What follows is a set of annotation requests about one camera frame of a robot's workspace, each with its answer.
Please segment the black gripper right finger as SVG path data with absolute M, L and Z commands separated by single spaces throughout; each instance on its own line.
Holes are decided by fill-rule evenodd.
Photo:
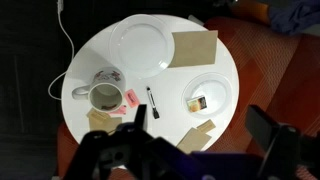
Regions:
M 248 106 L 245 126 L 265 151 L 258 178 L 295 179 L 300 132 L 274 121 L 257 105 Z

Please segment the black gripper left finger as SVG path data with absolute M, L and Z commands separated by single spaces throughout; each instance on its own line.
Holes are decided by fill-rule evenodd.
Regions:
M 141 104 L 137 108 L 134 124 L 143 130 L 147 129 L 147 105 Z

